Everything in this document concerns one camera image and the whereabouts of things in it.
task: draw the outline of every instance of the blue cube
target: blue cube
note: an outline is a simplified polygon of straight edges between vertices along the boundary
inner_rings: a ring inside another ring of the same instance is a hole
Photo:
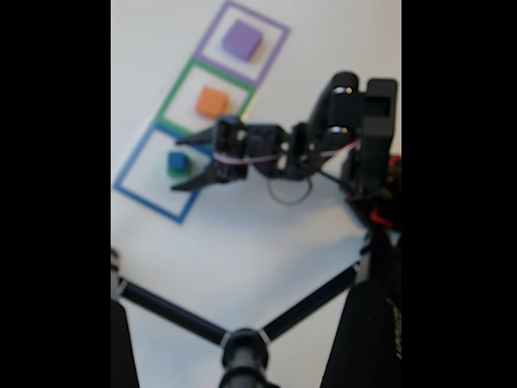
[[[185,175],[188,174],[189,160],[183,152],[169,152],[167,159],[167,170],[169,175]]]

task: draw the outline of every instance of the purple square outline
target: purple square outline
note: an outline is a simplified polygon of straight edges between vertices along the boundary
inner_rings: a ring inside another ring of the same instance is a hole
[[[207,44],[208,39],[213,34],[213,32],[216,30],[217,25],[221,21],[225,12],[231,6],[233,8],[237,8],[240,11],[246,12],[247,14],[255,17],[256,19],[262,20],[263,22],[266,22],[272,26],[275,26],[279,30],[282,31],[282,35],[280,36],[280,39],[278,40],[278,42],[276,43],[276,46],[271,51],[269,58],[267,59],[266,63],[264,64],[264,67],[260,71],[260,74],[258,75],[256,80],[249,78],[245,75],[242,75],[238,71],[232,70],[229,67],[222,65],[221,63],[214,61],[202,54],[202,52],[204,50],[204,46]],[[287,39],[290,31],[291,31],[291,29],[289,27],[284,26],[283,24],[280,24],[273,19],[269,19],[268,17],[261,15],[255,11],[253,11],[249,8],[246,8],[245,6],[242,6],[240,4],[237,4],[235,2],[227,1],[223,5],[223,7],[219,10],[219,12],[216,15],[216,18],[213,20],[212,24],[210,25],[210,27],[204,34],[203,39],[200,41],[200,44],[198,45],[197,49],[195,50],[193,57],[200,61],[205,62],[206,64],[210,65],[211,67],[224,71],[225,73],[231,75],[232,77],[239,79],[247,84],[250,84],[251,86],[258,87],[262,83],[263,79],[266,77],[267,72],[271,68],[271,65],[275,61],[276,56],[278,55],[278,53],[280,52],[280,49],[284,45],[284,42]]]

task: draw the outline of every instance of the tripod leg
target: tripod leg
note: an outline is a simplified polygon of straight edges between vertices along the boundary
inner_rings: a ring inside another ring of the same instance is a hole
[[[119,300],[119,263],[111,249],[111,388],[138,388],[128,318]]]

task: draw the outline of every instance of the black metal rod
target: black metal rod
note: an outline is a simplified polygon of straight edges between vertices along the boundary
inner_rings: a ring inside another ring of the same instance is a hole
[[[355,270],[350,267],[285,311],[263,328],[269,340],[271,342],[276,340],[283,333],[296,326],[314,311],[350,287],[354,280]]]
[[[219,346],[227,331],[149,291],[127,282],[122,297]]]

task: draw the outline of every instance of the blue square outline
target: blue square outline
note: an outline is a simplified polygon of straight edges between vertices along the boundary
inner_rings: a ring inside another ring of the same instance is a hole
[[[115,182],[113,183],[113,189],[120,192],[121,194],[124,194],[128,198],[138,202],[140,205],[144,205],[147,208],[155,211],[158,214],[161,214],[164,217],[169,218],[170,220],[177,222],[181,224],[185,217],[187,216],[189,210],[191,209],[192,205],[194,204],[195,200],[197,199],[197,196],[200,194],[200,190],[195,190],[192,192],[190,198],[188,199],[187,203],[183,207],[183,210],[179,215],[173,214],[163,208],[161,208],[158,205],[153,204],[149,200],[146,200],[142,196],[139,196],[138,194],[131,192],[127,188],[124,188],[124,179],[128,175],[128,173],[131,171],[132,166],[137,161],[138,156],[140,155],[141,151],[144,149],[145,145],[147,144],[147,141],[150,139],[151,135],[154,133],[154,131],[158,131],[161,133],[164,133],[165,135],[172,137],[175,140],[179,140],[181,138],[184,138],[185,135],[180,132],[172,132],[170,127],[166,127],[165,125],[162,125],[156,121],[153,121],[150,126],[145,130],[144,135],[137,143],[137,146],[130,154],[128,160],[120,170],[120,173],[117,175]],[[200,145],[186,145],[188,147],[193,148],[194,150],[199,151],[202,154],[205,154],[210,157],[212,160],[212,151],[208,148],[205,148]]]

